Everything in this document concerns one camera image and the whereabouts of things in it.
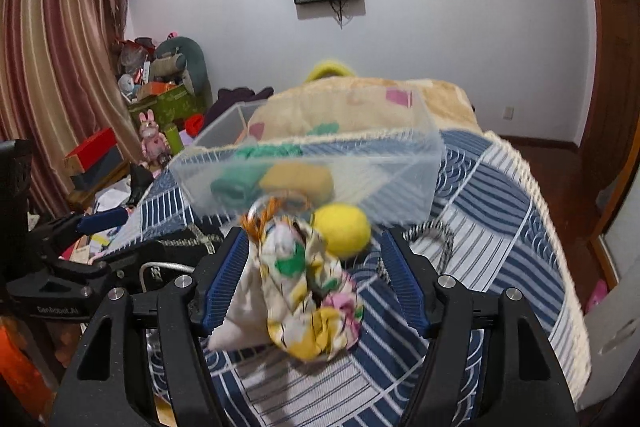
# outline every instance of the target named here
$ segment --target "tennis ball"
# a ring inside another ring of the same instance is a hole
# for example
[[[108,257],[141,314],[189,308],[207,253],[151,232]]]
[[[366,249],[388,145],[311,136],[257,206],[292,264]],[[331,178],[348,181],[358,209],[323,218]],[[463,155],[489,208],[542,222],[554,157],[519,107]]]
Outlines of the tennis ball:
[[[360,253],[371,239],[371,226],[366,214],[351,204],[321,206],[312,216],[311,226],[324,237],[327,252],[339,259]]]

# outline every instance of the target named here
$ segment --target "stuffed toy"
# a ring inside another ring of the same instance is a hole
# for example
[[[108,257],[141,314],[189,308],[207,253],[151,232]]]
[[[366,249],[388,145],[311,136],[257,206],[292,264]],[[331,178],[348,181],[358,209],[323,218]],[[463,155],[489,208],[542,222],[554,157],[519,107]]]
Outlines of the stuffed toy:
[[[154,119],[154,112],[149,109],[146,116],[140,113],[140,138],[142,138],[142,155],[146,165],[158,165],[163,168],[171,159],[171,147],[166,136],[160,132],[160,126]]]

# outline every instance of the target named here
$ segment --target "striped curtain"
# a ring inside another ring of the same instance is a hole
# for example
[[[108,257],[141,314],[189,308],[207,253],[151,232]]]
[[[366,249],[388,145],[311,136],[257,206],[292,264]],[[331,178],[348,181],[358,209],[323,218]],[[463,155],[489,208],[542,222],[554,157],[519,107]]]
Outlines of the striped curtain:
[[[125,158],[140,144],[110,57],[105,0],[0,0],[0,139],[33,141],[31,196],[61,216],[72,184],[64,156],[112,127]]]

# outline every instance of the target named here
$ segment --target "red cloth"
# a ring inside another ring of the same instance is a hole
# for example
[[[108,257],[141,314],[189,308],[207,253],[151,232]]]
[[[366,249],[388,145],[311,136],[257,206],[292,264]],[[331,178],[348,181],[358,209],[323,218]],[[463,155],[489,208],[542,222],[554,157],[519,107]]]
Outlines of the red cloth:
[[[184,121],[184,130],[187,131],[187,134],[189,136],[195,138],[202,129],[203,125],[204,116],[201,114],[194,114]]]

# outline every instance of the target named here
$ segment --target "yellow sponge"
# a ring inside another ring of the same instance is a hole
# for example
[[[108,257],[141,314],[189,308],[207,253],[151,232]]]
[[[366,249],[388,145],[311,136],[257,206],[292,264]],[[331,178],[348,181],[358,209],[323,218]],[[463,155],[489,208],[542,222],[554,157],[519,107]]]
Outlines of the yellow sponge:
[[[339,259],[360,253],[371,239],[371,226],[366,214],[357,206],[331,203],[318,208],[311,226],[322,234],[327,252]]]
[[[260,180],[260,188],[266,192],[295,190],[302,192],[314,206],[331,201],[334,195],[334,178],[324,165],[298,161],[276,163]]]

